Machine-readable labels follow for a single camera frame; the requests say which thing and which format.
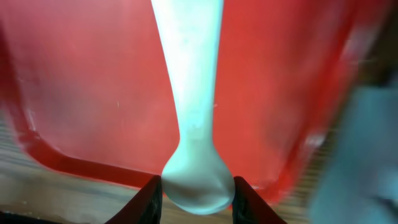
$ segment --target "wooden table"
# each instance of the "wooden table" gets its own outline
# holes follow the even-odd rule
[[[308,199],[317,185],[328,147],[313,157],[295,190],[275,211],[288,223],[308,223]],[[0,210],[60,223],[104,223],[136,193],[112,184],[93,182],[44,169],[15,144],[0,114]],[[196,216],[165,198],[162,223],[232,223],[230,210]]]

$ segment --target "red container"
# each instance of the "red container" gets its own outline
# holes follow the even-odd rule
[[[377,0],[225,0],[214,142],[268,202],[319,146],[386,13]],[[149,0],[2,0],[1,98],[22,149],[131,187],[160,174],[177,117]]]

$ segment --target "blurry object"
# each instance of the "blurry object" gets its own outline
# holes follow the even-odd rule
[[[226,1],[213,139],[269,203],[322,143],[388,0]],[[150,1],[0,1],[2,107],[23,150],[131,187],[178,144]]]
[[[398,85],[358,88],[313,200],[312,222],[397,223],[397,145]]]

